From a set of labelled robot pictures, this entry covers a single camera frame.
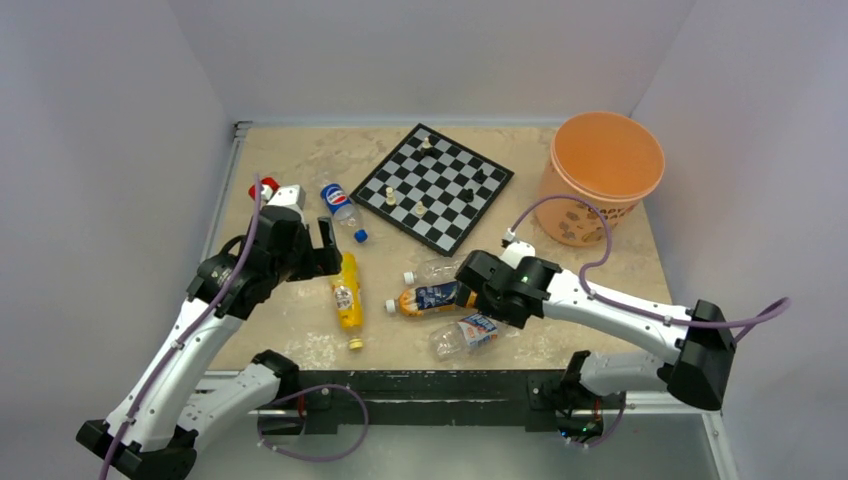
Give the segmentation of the clear bottle white blue label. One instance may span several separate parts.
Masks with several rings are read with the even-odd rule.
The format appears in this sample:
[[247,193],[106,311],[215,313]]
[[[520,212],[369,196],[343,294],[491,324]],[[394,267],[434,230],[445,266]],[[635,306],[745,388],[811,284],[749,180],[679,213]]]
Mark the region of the clear bottle white blue label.
[[478,355],[491,347],[505,329],[503,324],[487,316],[471,314],[432,332],[430,352],[439,361]]

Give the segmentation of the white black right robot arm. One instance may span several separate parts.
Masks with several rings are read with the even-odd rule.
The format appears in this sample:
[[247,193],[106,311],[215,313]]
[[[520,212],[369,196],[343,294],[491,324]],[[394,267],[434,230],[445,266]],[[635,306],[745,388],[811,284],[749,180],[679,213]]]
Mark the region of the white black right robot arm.
[[698,302],[691,313],[703,325],[688,326],[684,307],[616,291],[608,292],[616,302],[609,305],[601,299],[606,288],[584,289],[576,274],[553,262],[482,250],[464,260],[455,278],[475,293],[476,308],[491,319],[519,329],[531,317],[569,321],[636,346],[624,354],[575,354],[561,381],[563,397],[573,406],[631,390],[666,391],[707,411],[723,405],[736,343],[712,303]]

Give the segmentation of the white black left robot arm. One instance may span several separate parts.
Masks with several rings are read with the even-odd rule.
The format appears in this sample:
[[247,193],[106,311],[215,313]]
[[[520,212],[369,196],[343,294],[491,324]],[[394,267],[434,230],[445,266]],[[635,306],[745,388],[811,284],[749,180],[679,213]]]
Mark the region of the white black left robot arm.
[[129,479],[184,479],[213,437],[248,410],[295,402],[297,368],[270,350],[224,386],[192,396],[217,353],[280,283],[340,272],[332,221],[317,222],[320,248],[296,208],[265,205],[245,234],[199,265],[175,325],[137,385],[76,435],[102,459],[101,478],[115,469]]

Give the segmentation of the orange drink bottle blue label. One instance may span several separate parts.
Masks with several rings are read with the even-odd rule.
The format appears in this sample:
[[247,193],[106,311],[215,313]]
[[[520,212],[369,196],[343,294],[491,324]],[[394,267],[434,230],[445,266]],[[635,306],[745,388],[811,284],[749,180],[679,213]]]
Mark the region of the orange drink bottle blue label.
[[385,302],[389,314],[405,317],[422,317],[476,305],[477,294],[457,281],[419,286],[405,290],[397,298]]

